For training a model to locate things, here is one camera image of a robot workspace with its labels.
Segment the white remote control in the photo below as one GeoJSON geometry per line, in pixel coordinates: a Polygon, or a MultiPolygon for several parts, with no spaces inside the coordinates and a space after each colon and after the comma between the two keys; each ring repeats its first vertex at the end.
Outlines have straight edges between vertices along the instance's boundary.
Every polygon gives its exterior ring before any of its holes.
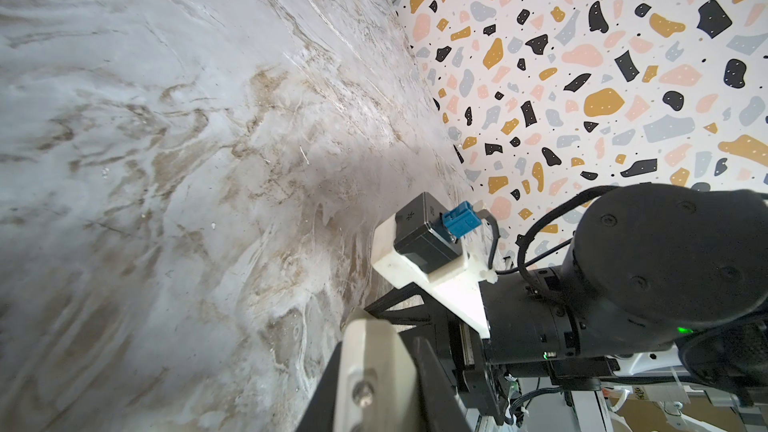
{"type": "Polygon", "coordinates": [[[333,429],[420,431],[417,369],[396,328],[356,307],[343,327],[333,429]]]}

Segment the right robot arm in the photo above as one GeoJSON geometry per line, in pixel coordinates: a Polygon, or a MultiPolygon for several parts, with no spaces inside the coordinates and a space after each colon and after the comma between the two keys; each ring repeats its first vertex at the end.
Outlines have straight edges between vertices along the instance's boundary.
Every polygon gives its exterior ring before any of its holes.
{"type": "Polygon", "coordinates": [[[643,385],[625,360],[675,350],[681,382],[741,406],[767,401],[767,197],[643,183],[597,186],[517,239],[517,263],[462,244],[493,215],[422,193],[378,227],[372,261],[392,290],[368,307],[425,340],[450,387],[498,424],[531,393],[643,385]]]}

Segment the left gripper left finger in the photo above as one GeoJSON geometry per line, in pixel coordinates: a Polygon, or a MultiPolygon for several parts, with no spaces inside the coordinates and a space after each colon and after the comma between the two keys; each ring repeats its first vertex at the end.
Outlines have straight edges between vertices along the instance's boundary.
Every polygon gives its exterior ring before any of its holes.
{"type": "Polygon", "coordinates": [[[322,374],[297,432],[332,432],[342,343],[339,342],[322,374]]]}

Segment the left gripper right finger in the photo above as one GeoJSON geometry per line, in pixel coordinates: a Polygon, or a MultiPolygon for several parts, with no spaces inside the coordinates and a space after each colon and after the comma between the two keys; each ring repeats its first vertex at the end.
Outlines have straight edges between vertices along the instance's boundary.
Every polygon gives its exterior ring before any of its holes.
{"type": "Polygon", "coordinates": [[[419,381],[421,431],[470,432],[451,384],[428,340],[415,338],[411,356],[419,381]]]}

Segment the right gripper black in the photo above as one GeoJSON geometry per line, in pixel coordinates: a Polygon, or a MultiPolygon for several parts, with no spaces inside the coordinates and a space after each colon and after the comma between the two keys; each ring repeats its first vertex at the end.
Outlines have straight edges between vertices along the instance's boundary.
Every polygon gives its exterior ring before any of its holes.
{"type": "MultiPolygon", "coordinates": [[[[365,311],[374,318],[429,318],[426,303],[394,309],[423,295],[423,290],[411,283],[392,289],[365,311]]],[[[442,305],[431,308],[431,319],[438,361],[463,405],[476,409],[481,416],[491,417],[499,426],[505,425],[508,401],[498,383],[500,369],[487,362],[479,334],[442,305]]]]}

